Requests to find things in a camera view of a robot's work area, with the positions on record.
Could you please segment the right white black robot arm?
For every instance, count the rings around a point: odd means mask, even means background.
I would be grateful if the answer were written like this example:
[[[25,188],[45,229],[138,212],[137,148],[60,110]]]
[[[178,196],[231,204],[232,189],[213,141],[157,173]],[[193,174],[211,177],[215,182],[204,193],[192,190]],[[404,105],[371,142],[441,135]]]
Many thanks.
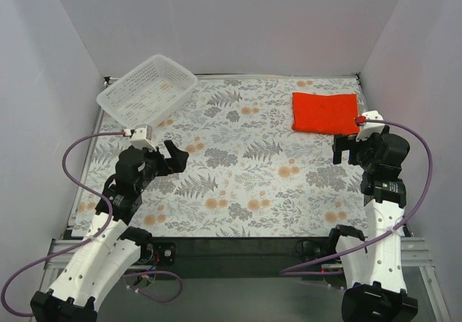
[[[401,226],[406,188],[399,178],[410,150],[404,138],[387,131],[357,141],[354,135],[334,137],[333,163],[349,153],[349,164],[363,169],[367,235],[350,226],[332,229],[331,248],[340,255],[347,289],[341,305],[344,321],[412,321],[419,309],[410,297],[401,265]]]

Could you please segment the orange t-shirt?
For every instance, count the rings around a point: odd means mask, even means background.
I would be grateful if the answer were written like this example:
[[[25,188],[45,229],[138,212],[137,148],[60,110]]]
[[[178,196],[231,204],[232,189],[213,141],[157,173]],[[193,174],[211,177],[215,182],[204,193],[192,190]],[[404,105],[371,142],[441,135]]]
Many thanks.
[[[292,109],[294,131],[327,135],[359,132],[354,121],[358,116],[355,94],[315,95],[294,92]]]

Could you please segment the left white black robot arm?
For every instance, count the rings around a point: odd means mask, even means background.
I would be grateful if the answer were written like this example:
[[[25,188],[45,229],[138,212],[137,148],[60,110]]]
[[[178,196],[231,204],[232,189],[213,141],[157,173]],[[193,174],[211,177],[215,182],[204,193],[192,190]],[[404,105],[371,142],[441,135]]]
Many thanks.
[[[31,299],[36,321],[96,321],[108,293],[152,239],[150,232],[130,225],[143,191],[155,178],[186,168],[189,154],[170,140],[164,145],[167,157],[146,139],[119,154],[87,235],[56,281]]]

